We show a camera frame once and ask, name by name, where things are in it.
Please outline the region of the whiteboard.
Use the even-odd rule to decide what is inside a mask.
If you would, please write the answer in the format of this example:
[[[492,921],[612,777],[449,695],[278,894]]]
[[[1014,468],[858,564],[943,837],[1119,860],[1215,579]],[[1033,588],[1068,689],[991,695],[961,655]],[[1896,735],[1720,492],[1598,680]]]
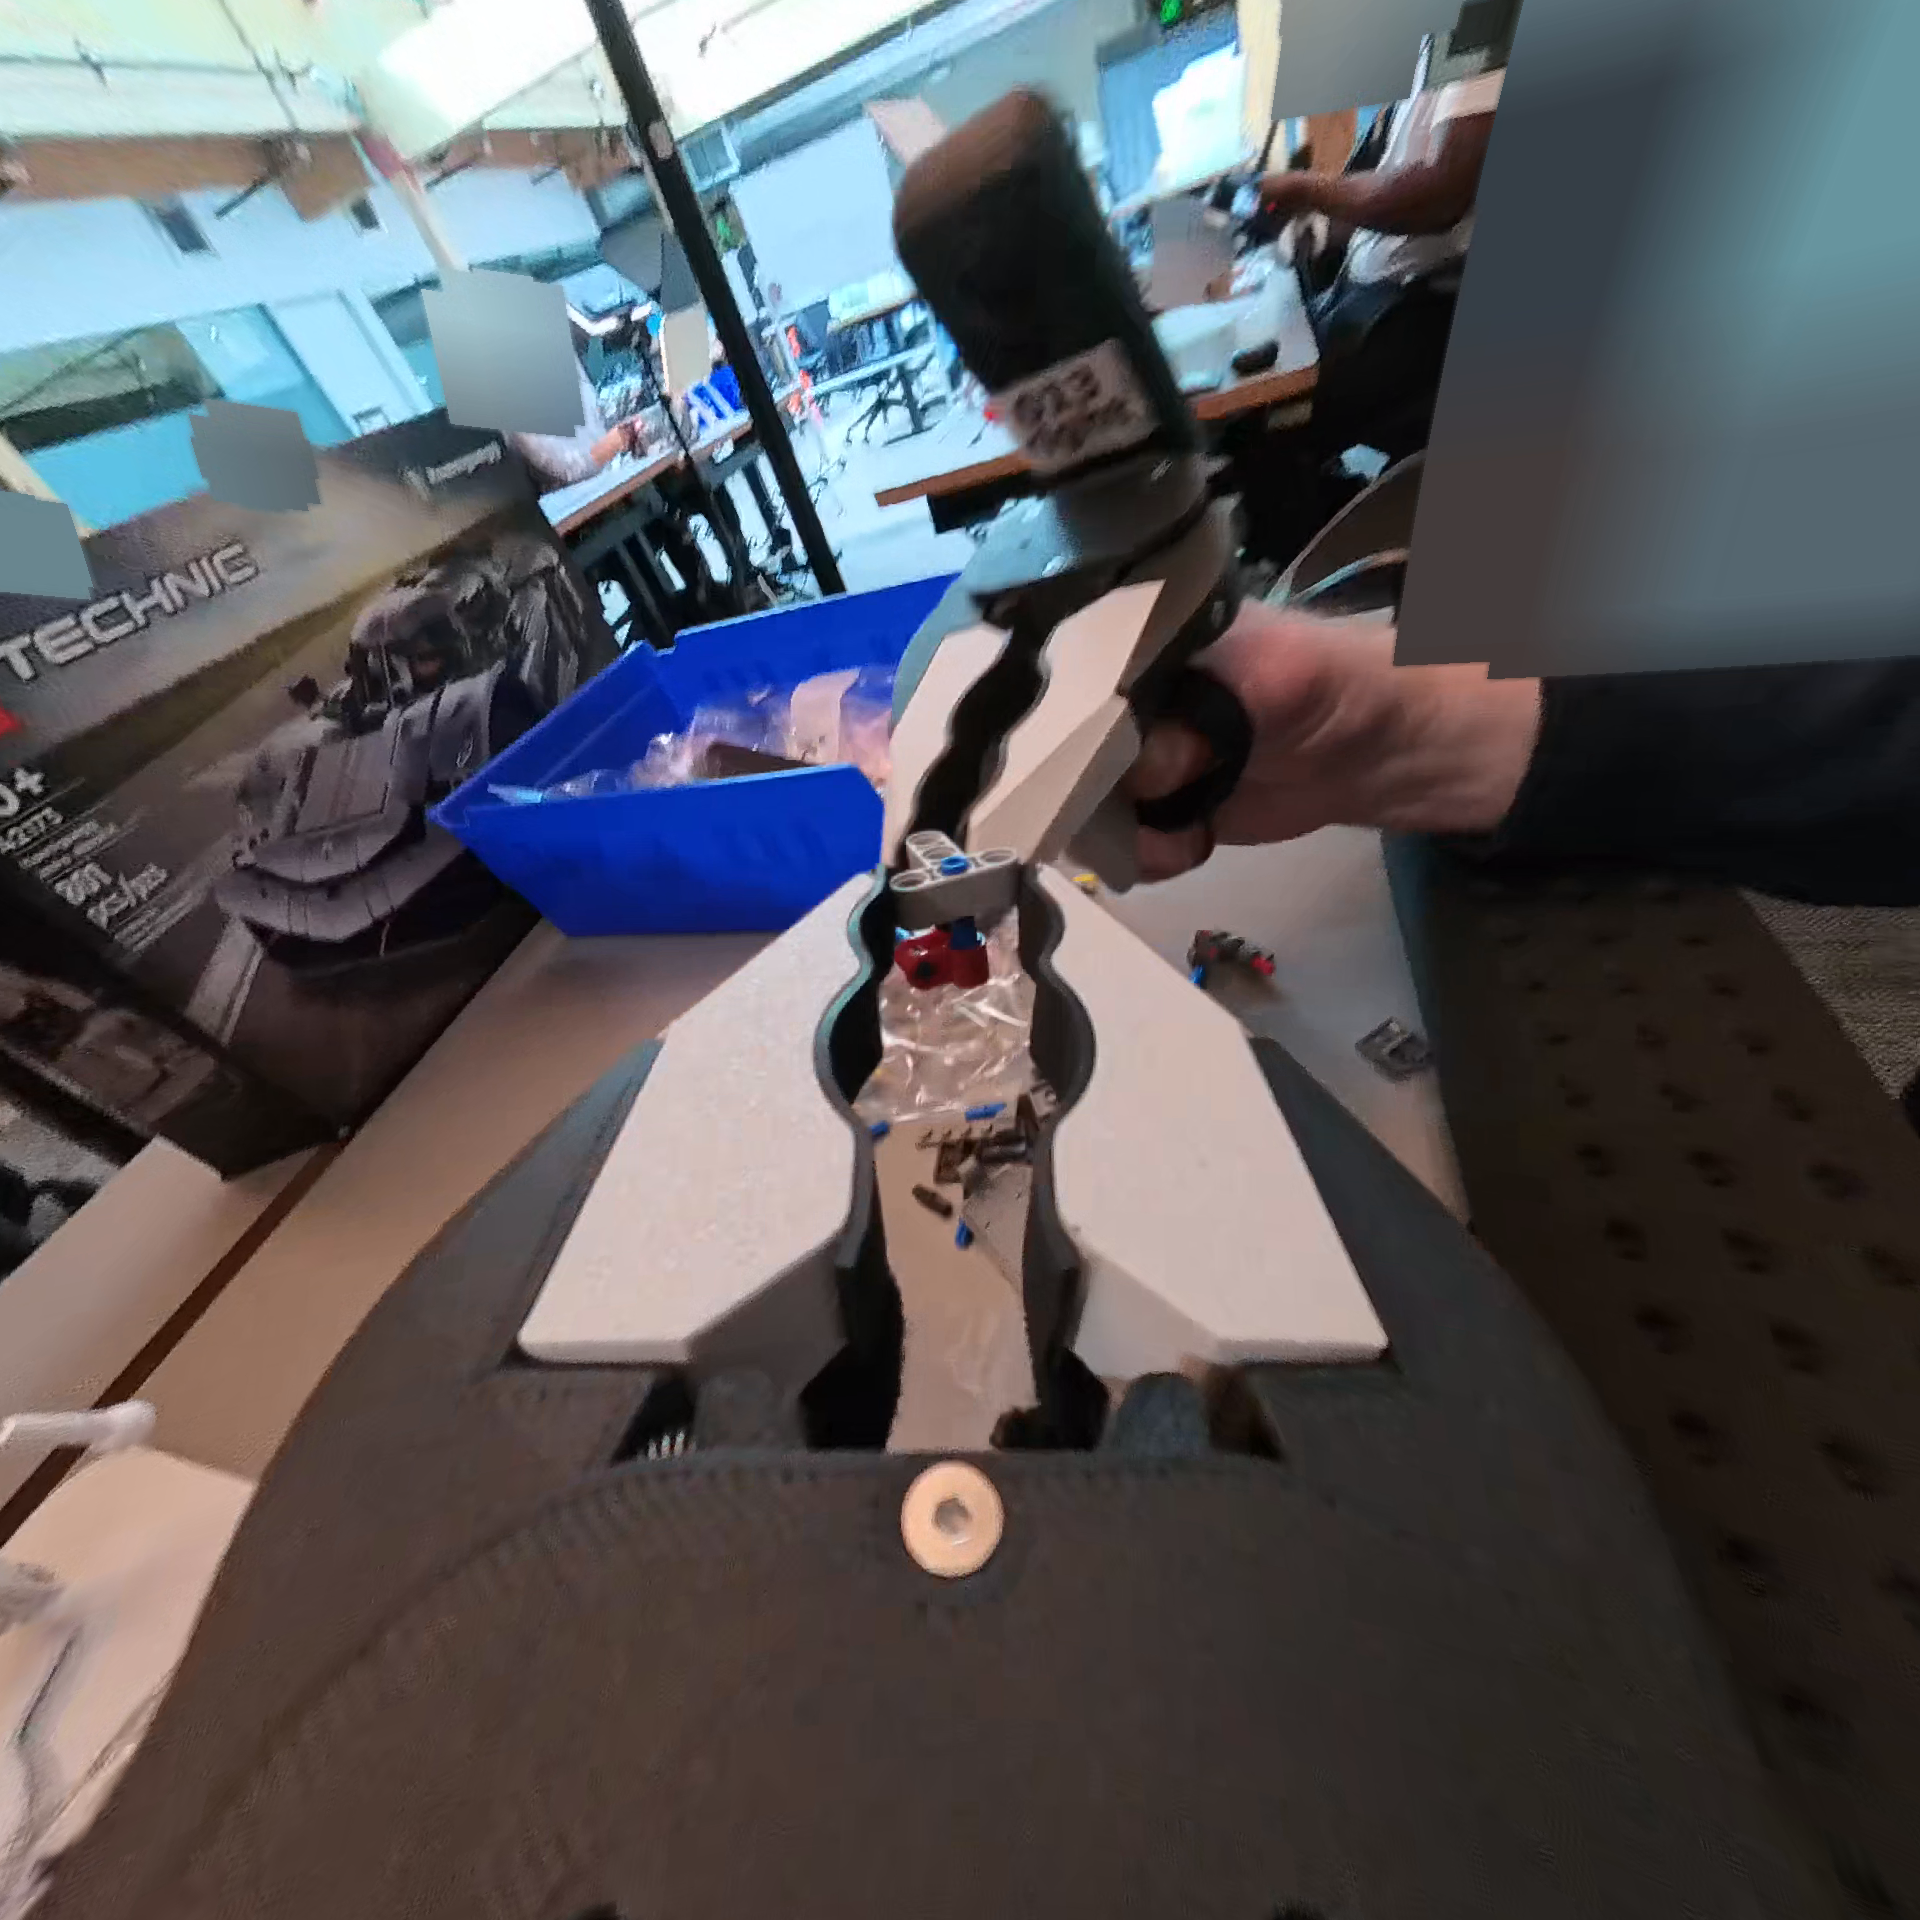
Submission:
[[[732,203],[754,251],[754,285],[774,314],[883,276],[901,278],[893,236],[896,179],[943,133],[945,125],[924,96],[883,96],[844,128],[732,182]]]

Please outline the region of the clear bag in bin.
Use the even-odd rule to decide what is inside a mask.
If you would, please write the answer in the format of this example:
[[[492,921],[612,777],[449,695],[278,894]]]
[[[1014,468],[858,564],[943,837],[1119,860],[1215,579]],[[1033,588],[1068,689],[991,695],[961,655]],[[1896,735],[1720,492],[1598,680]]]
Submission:
[[[534,786],[540,797],[600,797],[694,781],[732,781],[852,764],[890,790],[893,664],[834,668],[791,689],[752,689],[702,701],[684,729],[656,731],[642,756]]]

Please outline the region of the black metal pole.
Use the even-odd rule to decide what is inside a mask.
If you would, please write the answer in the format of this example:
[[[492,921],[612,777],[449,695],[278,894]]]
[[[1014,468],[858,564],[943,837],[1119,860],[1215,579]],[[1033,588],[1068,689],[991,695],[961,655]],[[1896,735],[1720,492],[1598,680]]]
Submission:
[[[817,519],[813,492],[804,490],[787,423],[758,367],[747,319],[742,314],[738,297],[732,294],[732,281],[725,278],[722,256],[711,240],[708,213],[684,171],[682,146],[667,128],[667,113],[656,96],[655,77],[646,72],[646,65],[636,50],[627,10],[624,2],[585,2],[585,10],[594,28],[597,46],[606,60],[606,70],[618,85],[618,95],[624,100],[627,125],[643,146],[643,168],[655,197],[682,240],[694,285],[708,306],[708,319],[713,323],[717,345],[725,349],[725,358],[738,380],[758,451],[779,483],[791,529],[801,539],[804,566],[817,594],[830,598],[844,594],[844,577],[838,570],[834,549]]]

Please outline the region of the person's right forearm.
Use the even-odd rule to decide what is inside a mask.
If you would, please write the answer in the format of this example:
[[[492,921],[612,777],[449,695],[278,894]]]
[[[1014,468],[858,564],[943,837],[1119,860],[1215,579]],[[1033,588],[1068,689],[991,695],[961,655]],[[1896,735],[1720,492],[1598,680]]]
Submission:
[[[1544,680],[1518,797],[1472,846],[1914,910],[1917,662]]]

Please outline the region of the person's right hand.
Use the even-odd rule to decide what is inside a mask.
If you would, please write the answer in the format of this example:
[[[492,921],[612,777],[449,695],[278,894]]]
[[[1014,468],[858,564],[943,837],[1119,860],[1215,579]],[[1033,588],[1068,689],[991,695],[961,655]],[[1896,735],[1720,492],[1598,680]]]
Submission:
[[[1530,769],[1544,683],[1483,664],[1395,664],[1381,620],[1244,605],[1194,659],[1253,722],[1234,790],[1173,832],[1139,830],[1144,882],[1219,846],[1279,846],[1328,824],[1480,837],[1499,830]]]

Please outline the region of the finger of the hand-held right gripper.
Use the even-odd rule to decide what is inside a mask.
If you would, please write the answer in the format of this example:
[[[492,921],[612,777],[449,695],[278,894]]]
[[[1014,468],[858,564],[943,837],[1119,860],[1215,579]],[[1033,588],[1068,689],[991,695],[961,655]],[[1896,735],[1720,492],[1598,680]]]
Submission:
[[[905,866],[911,832],[967,837],[1005,739],[1039,699],[1039,642],[994,623],[953,579],[896,672],[878,862]]]
[[[1057,623],[1039,649],[1039,695],[1004,739],[998,773],[967,813],[967,853],[1017,853],[1139,887],[1139,830],[1117,790],[1141,753],[1126,689],[1153,639],[1162,584],[1123,584]]]

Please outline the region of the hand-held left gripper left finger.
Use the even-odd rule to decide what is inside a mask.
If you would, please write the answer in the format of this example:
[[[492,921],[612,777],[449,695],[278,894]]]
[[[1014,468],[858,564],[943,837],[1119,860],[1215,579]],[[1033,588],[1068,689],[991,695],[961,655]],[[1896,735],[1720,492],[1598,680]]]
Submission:
[[[874,1198],[878,978],[858,872],[663,1030],[521,1321],[547,1365],[754,1373],[804,1434],[890,1434],[898,1282]]]

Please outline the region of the pile of lego pieces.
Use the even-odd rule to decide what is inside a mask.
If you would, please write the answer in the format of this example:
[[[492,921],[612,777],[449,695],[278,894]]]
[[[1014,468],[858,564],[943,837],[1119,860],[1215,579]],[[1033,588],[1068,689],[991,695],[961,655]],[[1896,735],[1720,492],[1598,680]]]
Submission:
[[[1146,921],[1144,938],[1253,1037],[1284,1045],[1452,1219],[1467,1219],[1398,937],[1349,915],[1279,924],[1247,907],[1173,907],[1172,921]],[[1014,915],[991,929],[991,946],[1017,953]],[[1014,1104],[871,1120],[871,1132],[911,1142],[924,1169],[909,1185],[926,1213],[994,1238],[991,1219],[1022,1198],[1022,1164],[1052,1104],[1039,1075]]]

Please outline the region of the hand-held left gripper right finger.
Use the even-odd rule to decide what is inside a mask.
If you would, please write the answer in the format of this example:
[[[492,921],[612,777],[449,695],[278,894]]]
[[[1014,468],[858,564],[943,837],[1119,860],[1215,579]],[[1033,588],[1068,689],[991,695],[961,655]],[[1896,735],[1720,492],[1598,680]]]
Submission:
[[[1057,870],[1020,872],[1030,1152],[1020,1305],[1039,1434],[1105,1431],[1109,1387],[1371,1365],[1388,1340],[1258,1045]]]

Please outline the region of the black perforated board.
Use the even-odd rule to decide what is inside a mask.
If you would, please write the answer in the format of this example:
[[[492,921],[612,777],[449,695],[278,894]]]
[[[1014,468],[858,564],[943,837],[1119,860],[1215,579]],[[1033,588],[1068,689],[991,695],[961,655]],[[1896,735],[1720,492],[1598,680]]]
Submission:
[[[1727,887],[1385,838],[1471,1225],[1623,1434],[1838,1912],[1917,1915],[1917,1133]]]

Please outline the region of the blue plastic bin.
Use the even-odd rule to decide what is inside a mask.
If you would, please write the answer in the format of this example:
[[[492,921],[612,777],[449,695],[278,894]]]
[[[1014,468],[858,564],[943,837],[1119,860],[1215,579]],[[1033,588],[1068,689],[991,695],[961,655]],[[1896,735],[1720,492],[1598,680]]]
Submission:
[[[428,809],[563,937],[786,929],[878,860],[883,797],[852,764],[591,790],[694,712],[843,668],[896,668],[957,575],[799,599],[633,644]]]

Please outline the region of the black lego set box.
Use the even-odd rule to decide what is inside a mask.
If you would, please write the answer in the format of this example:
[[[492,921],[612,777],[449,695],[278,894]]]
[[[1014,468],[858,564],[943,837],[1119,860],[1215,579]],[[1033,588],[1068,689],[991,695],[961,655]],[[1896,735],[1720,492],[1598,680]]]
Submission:
[[[501,437],[315,481],[3,594],[3,1092],[222,1176],[354,1132],[531,932],[435,809],[618,659]]]

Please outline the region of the light grey red lego subassembly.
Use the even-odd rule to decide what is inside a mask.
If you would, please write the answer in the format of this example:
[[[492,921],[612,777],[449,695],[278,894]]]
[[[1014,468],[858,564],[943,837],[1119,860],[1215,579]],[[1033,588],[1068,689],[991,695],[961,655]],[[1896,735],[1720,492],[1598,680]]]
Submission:
[[[1020,856],[967,853],[938,830],[905,832],[890,877],[896,973],[916,993],[991,980],[991,929],[1017,907]]]

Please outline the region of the small clear zip bag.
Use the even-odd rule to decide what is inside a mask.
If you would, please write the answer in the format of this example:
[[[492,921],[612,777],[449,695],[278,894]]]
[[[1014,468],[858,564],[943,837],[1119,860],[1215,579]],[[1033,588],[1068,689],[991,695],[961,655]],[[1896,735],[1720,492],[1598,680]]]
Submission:
[[[869,1120],[911,1120],[1014,1104],[1039,1085],[1030,1054],[1033,980],[1014,946],[991,946],[980,987],[878,987],[878,1066],[854,1096]]]

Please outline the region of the wooden table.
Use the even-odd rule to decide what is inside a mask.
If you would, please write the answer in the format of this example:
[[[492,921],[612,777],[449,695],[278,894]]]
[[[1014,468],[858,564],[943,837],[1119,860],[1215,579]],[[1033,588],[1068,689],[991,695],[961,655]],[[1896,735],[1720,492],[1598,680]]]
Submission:
[[[1224,423],[1240,414],[1258,414],[1272,406],[1287,406],[1309,400],[1316,388],[1316,362],[1282,362],[1275,358],[1260,371],[1231,371],[1219,388],[1197,391],[1192,414],[1197,423]],[[1025,481],[1033,466],[1020,446],[999,451],[994,457],[972,457],[961,466],[943,466],[893,486],[874,490],[874,505],[893,509],[911,501],[945,501],[953,492],[972,492],[975,486]]]

